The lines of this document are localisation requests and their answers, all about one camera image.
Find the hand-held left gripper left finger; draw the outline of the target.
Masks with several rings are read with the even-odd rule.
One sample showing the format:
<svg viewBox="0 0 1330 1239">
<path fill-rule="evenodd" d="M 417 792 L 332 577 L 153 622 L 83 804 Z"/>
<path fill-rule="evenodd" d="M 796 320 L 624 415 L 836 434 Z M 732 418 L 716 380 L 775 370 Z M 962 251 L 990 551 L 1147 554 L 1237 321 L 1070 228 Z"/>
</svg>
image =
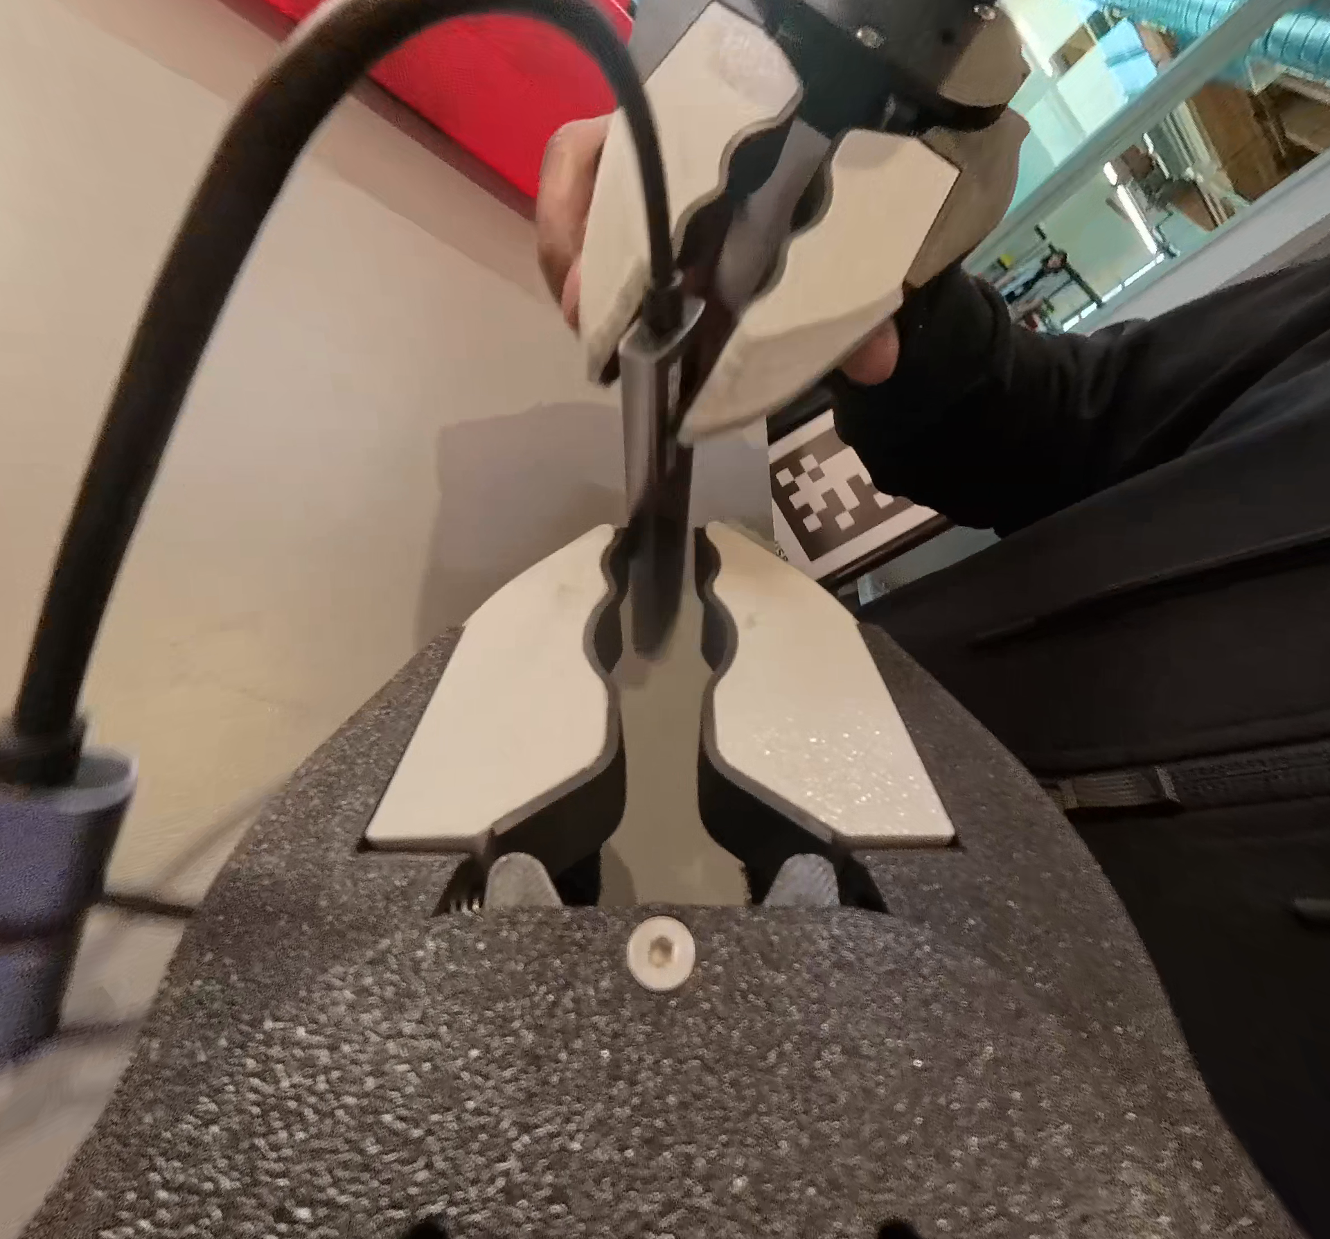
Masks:
<svg viewBox="0 0 1330 1239">
<path fill-rule="evenodd" d="M 609 755 L 611 688 L 591 631 L 618 537 L 591 528 L 468 618 L 368 821 L 368 848 L 479 854 Z"/>
</svg>

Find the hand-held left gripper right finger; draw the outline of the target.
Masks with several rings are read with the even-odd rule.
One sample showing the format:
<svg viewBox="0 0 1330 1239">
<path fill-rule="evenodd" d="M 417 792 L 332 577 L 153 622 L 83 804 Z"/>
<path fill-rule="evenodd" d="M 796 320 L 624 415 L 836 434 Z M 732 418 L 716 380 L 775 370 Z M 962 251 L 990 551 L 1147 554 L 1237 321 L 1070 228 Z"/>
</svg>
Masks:
<svg viewBox="0 0 1330 1239">
<path fill-rule="evenodd" d="M 702 752 L 725 782 L 845 851 L 955 839 L 858 621 L 746 531 L 695 535 Z"/>
</svg>

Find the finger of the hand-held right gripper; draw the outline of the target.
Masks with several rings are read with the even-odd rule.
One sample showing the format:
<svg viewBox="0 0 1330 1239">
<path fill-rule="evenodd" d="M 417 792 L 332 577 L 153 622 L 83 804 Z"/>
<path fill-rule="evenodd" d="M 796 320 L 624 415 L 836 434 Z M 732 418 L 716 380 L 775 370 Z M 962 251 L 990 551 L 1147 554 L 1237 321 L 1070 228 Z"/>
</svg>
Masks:
<svg viewBox="0 0 1330 1239">
<path fill-rule="evenodd" d="M 743 138 L 789 121 L 802 86 L 756 24 L 711 3 L 644 86 L 668 187 L 668 258 L 686 224 L 719 198 Z M 579 257 L 579 340 L 586 373 L 602 378 L 618 341 L 644 310 L 651 280 L 645 177 L 626 111 L 609 120 Z"/>
<path fill-rule="evenodd" d="M 898 310 L 906 276 L 960 173 L 913 137 L 849 131 L 822 211 L 793 233 L 692 398 L 694 445 L 766 418 L 813 387 Z"/>
</svg>

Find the grey usb hub with cable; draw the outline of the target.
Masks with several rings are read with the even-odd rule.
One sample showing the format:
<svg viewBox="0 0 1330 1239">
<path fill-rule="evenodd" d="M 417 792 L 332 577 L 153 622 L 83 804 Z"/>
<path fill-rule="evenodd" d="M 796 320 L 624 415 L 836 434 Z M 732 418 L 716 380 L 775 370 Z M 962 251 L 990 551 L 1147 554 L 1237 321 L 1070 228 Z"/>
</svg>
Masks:
<svg viewBox="0 0 1330 1239">
<path fill-rule="evenodd" d="M 58 1028 L 80 932 L 137 781 L 123 755 L 86 755 L 78 702 L 124 555 L 241 267 L 314 133 L 392 50 L 458 17 L 538 20 L 571 37 L 626 111 L 651 248 L 644 310 L 599 381 L 621 385 L 634 637 L 655 654 L 676 618 L 679 561 L 659 538 L 678 474 L 678 365 L 701 313 L 668 256 L 668 187 L 644 80 L 592 0 L 324 0 L 231 117 L 128 344 L 71 507 L 24 674 L 3 721 L 3 1063 Z"/>
</svg>

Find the person's right forearm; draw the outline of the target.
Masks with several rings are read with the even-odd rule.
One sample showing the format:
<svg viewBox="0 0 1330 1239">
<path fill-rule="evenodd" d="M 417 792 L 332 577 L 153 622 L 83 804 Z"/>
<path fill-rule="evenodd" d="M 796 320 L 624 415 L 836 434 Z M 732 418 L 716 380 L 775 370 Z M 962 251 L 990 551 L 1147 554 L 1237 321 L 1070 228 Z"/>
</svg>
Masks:
<svg viewBox="0 0 1330 1239">
<path fill-rule="evenodd" d="M 1327 508 L 1327 258 L 1097 331 L 1033 333 L 952 267 L 893 317 L 895 363 L 828 377 L 880 491 L 1006 537 L 1110 491 Z"/>
</svg>

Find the person's right hand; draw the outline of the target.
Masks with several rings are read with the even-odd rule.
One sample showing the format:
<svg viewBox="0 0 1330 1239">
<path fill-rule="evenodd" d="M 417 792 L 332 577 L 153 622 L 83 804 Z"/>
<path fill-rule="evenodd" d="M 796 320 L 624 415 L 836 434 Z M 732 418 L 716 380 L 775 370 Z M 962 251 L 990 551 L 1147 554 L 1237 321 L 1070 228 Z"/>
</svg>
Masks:
<svg viewBox="0 0 1330 1239">
<path fill-rule="evenodd" d="M 569 121 L 548 141 L 537 194 L 537 254 L 541 274 L 557 300 L 565 325 L 579 330 L 579 263 L 594 180 L 609 117 Z M 900 354 L 892 320 L 860 344 L 842 364 L 859 384 L 886 383 Z"/>
</svg>

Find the black white marker tag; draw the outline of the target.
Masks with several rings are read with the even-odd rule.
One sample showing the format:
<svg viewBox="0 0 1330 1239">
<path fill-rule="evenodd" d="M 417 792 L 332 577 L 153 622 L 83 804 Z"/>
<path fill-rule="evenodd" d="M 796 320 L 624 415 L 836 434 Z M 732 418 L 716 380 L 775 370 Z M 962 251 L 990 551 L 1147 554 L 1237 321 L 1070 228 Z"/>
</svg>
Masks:
<svg viewBox="0 0 1330 1239">
<path fill-rule="evenodd" d="M 769 427 L 768 461 L 776 547 L 831 592 L 950 528 L 933 510 L 879 491 L 831 410 L 782 434 Z"/>
</svg>

